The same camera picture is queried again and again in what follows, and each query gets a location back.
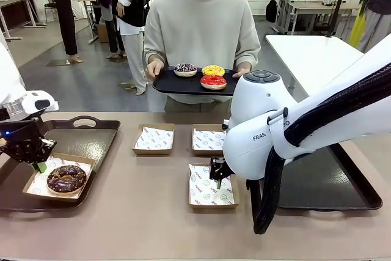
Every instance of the black tray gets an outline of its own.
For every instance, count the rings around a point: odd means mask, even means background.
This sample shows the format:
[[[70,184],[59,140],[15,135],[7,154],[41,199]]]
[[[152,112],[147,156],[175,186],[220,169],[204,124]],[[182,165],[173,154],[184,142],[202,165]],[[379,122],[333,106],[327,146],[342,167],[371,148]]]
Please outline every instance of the black tray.
[[[197,74],[190,78],[182,78],[174,73],[174,67],[163,70],[154,80],[153,87],[162,93],[168,94],[191,94],[191,95],[214,95],[233,96],[236,84],[239,79],[232,78],[233,70],[225,70],[224,79],[227,87],[222,90],[213,91],[201,86],[202,69],[198,68]]]
[[[279,207],[316,211],[375,210],[379,194],[335,144],[283,169]]]
[[[79,125],[81,119],[93,120],[95,126]],[[0,210],[25,213],[46,212],[76,208],[89,194],[104,158],[119,129],[117,120],[99,120],[91,116],[79,116],[71,120],[49,120],[40,122],[40,129],[45,138],[57,141],[53,152],[92,158],[97,161],[89,180],[77,202],[44,200],[22,192],[33,170],[27,164],[9,159],[0,168]]]

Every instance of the yellow bag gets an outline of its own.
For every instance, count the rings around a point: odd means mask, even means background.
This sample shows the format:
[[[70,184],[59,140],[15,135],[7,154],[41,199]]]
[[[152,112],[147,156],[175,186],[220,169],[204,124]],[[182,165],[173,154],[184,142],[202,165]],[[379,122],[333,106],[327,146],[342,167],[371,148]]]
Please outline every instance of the yellow bag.
[[[357,47],[360,43],[360,40],[365,32],[365,12],[360,16],[357,15],[356,21],[354,22],[354,26],[352,28],[352,33],[350,33],[349,45],[352,47]]]

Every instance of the backpack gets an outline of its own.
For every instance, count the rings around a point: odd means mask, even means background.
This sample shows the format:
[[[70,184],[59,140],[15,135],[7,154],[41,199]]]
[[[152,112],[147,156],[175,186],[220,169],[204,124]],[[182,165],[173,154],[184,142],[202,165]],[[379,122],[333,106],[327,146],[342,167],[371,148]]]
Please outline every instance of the backpack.
[[[266,20],[270,23],[276,22],[277,16],[277,2],[276,0],[270,0],[269,4],[266,6]]]

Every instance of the sprinkled donut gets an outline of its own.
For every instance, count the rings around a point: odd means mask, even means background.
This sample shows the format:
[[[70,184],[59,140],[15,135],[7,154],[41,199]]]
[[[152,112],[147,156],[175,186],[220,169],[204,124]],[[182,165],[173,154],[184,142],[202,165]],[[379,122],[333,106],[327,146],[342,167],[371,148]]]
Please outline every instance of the sprinkled donut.
[[[201,79],[201,85],[209,90],[221,90],[226,87],[227,82],[222,76],[211,75],[203,76]]]
[[[177,64],[174,68],[174,73],[177,76],[188,78],[197,73],[197,68],[192,64]]]
[[[87,175],[78,166],[66,165],[53,170],[46,181],[48,189],[55,195],[76,194],[86,184]]]
[[[225,70],[222,67],[219,67],[218,65],[208,65],[207,67],[204,67],[202,69],[202,73],[204,76],[209,76],[209,75],[224,76]]]

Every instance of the yellow glazed donut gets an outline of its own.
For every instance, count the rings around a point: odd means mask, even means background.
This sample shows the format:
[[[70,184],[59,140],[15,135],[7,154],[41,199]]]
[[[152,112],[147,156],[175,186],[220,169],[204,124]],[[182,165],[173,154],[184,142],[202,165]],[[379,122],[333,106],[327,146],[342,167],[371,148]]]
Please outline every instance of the yellow glazed donut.
[[[217,75],[224,76],[225,70],[218,65],[208,65],[202,69],[202,74],[204,76]]]

